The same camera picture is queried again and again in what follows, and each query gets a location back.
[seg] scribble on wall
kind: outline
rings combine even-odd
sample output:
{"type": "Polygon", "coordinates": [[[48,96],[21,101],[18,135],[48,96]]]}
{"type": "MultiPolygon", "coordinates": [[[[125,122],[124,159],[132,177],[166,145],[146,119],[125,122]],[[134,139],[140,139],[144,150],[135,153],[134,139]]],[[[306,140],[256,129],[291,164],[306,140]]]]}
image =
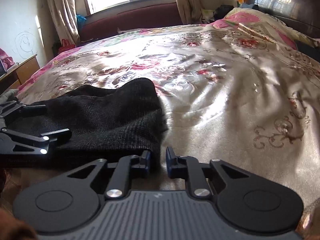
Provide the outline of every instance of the scribble on wall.
{"type": "Polygon", "coordinates": [[[38,52],[36,37],[29,32],[19,33],[15,38],[15,45],[20,57],[27,59],[38,52]]]}

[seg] wooden desk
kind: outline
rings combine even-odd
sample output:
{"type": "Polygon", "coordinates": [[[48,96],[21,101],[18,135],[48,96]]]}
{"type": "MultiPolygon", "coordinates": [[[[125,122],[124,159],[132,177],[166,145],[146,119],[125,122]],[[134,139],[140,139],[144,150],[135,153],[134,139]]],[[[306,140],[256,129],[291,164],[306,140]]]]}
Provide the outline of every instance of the wooden desk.
{"type": "Polygon", "coordinates": [[[0,94],[8,89],[18,88],[40,69],[36,56],[37,54],[19,65],[12,66],[6,74],[0,77],[0,94]]]}

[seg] beige curtain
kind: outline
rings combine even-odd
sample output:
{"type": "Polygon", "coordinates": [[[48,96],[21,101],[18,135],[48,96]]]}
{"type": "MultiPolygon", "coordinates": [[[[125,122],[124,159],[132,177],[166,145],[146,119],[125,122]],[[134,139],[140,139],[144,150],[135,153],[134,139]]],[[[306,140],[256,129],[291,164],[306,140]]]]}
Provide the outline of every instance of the beige curtain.
{"type": "Polygon", "coordinates": [[[201,23],[201,0],[176,0],[183,24],[201,23]]]}
{"type": "Polygon", "coordinates": [[[53,23],[60,41],[69,40],[78,44],[80,37],[77,28],[75,0],[48,0],[53,23]]]}

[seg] metal screw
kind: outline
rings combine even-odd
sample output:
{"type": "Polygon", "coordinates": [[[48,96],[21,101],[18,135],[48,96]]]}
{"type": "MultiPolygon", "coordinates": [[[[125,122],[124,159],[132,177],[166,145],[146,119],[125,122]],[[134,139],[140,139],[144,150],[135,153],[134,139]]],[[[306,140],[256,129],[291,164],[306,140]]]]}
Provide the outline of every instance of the metal screw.
{"type": "Polygon", "coordinates": [[[206,197],[210,194],[210,191],[207,190],[206,188],[198,188],[195,190],[195,195],[198,197],[206,197]]]}
{"type": "Polygon", "coordinates": [[[108,197],[120,197],[121,195],[122,191],[116,188],[107,191],[108,197]]]}

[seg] satin bedspread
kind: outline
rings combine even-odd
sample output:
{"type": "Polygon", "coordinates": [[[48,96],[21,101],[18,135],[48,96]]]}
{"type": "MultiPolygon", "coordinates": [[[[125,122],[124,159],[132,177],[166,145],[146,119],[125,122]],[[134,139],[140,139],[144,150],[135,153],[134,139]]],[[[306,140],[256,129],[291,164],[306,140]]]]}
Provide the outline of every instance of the satin bedspread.
{"type": "MultiPolygon", "coordinates": [[[[134,187],[184,187],[167,178],[167,146],[200,162],[220,158],[295,190],[306,208],[303,233],[320,198],[320,64],[296,51],[275,24],[235,22],[140,30],[93,42],[54,59],[18,98],[30,104],[84,84],[115,89],[149,78],[168,130],[161,172],[134,187]]],[[[12,187],[55,175],[14,172],[12,187]]]]}

